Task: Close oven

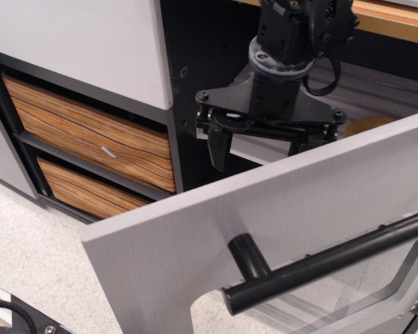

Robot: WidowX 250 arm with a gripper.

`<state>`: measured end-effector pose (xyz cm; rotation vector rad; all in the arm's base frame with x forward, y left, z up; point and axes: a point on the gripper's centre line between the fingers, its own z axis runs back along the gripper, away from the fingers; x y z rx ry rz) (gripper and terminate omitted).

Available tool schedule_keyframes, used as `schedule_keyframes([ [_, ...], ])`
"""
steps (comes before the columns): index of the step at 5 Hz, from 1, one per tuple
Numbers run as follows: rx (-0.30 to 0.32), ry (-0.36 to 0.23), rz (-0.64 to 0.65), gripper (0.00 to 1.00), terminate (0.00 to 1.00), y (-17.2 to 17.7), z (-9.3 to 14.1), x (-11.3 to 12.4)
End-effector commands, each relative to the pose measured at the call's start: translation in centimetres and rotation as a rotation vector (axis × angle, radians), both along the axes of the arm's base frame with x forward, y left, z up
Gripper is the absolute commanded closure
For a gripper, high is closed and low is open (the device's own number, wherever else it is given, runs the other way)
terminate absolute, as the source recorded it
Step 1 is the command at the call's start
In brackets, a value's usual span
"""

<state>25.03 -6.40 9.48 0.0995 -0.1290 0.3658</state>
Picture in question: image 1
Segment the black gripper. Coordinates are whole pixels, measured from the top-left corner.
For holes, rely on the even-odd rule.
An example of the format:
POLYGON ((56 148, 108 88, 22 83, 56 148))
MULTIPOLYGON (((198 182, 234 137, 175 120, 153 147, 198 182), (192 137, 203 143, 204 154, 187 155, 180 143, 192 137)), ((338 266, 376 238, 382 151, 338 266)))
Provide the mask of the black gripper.
POLYGON ((243 82, 196 94, 196 127, 208 137, 214 168, 226 171, 234 134, 306 140, 291 143, 289 157, 335 139, 338 126, 346 121, 345 113, 316 100, 316 93, 300 91, 314 58, 285 65, 253 39, 249 64, 253 71, 243 82))

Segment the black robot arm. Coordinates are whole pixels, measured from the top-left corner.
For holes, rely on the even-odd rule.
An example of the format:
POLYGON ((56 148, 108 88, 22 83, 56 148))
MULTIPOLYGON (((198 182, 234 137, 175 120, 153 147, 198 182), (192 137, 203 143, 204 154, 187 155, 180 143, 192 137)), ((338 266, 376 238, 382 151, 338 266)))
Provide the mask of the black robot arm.
POLYGON ((343 111, 320 101, 338 85, 336 48, 353 39, 351 1, 262 1, 249 43, 249 72, 225 88, 199 91, 196 126, 212 165, 227 167, 234 134, 290 143, 298 154, 337 138, 343 111))

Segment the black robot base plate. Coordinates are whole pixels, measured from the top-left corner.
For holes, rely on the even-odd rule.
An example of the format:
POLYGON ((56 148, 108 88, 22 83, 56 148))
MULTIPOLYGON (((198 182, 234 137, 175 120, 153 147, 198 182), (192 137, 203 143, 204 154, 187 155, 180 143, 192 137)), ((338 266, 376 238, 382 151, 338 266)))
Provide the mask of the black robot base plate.
MULTIPOLYGON (((22 299, 11 295, 10 301, 19 307, 23 308, 32 318, 34 324, 36 325, 37 333, 53 333, 53 334, 72 334, 68 328, 48 317, 38 309, 30 306, 22 299)), ((18 315, 15 311, 11 312, 12 315, 12 328, 19 330, 23 333, 30 333, 28 324, 23 320, 23 318, 18 315)))

